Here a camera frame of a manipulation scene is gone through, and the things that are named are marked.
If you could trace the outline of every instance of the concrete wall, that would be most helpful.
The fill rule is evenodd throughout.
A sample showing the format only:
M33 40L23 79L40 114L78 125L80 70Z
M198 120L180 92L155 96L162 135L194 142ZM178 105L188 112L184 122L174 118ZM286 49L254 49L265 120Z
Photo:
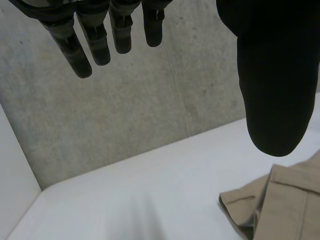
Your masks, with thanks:
M0 240L5 240L41 190L0 105Z
M132 50L79 79L49 33L0 2L0 103L41 188L245 116L236 38L216 2L174 0L163 42L147 46L141 6Z

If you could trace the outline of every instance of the hand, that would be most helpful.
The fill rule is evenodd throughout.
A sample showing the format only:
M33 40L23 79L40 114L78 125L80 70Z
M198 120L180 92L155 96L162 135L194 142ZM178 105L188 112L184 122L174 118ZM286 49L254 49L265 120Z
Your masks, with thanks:
M142 0L144 32L150 47L162 41L164 9L172 0ZM30 18L39 20L50 32L75 74L87 78L92 68L74 31L74 13L81 25L93 59L107 65L110 52L104 19L109 12L115 49L120 54L131 50L132 12L141 0L10 0Z
M303 138L315 102L320 63L320 2L217 0L238 37L237 67L250 137L282 157Z

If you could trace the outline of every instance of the glove finger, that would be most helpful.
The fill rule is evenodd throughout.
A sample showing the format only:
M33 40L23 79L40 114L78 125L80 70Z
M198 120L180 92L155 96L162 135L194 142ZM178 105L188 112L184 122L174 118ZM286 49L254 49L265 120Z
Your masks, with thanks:
M76 15L93 59L100 66L107 65L111 59L104 26L109 3L108 0L84 0L77 2L76 7Z
M291 29L276 39L238 38L237 65L247 127L262 152L288 155L303 138L314 109L319 62L318 23Z
M59 22L41 21L59 46L74 73L84 79L92 74L92 69L75 33L74 22L73 16Z
M147 44L157 47L162 42L165 8L172 0L142 0L144 33Z
M115 49L119 54L131 50L132 12L139 6L141 0L111 0L109 16Z

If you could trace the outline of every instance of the black fingertip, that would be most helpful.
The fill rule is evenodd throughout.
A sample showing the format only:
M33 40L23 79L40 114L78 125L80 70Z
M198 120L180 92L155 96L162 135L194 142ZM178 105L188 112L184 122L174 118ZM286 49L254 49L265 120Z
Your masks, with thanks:
M144 32L146 43L154 48L162 42L162 22L144 22Z
M237 66L249 135L262 152L283 157L311 119L320 63L320 27L266 39L239 37Z

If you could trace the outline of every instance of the folded fabric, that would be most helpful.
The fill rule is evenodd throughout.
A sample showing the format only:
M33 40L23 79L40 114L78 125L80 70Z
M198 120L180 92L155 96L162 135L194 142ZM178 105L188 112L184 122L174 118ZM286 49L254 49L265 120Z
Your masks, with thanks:
M232 191L219 202L233 227L248 240L320 239L320 151L291 167Z

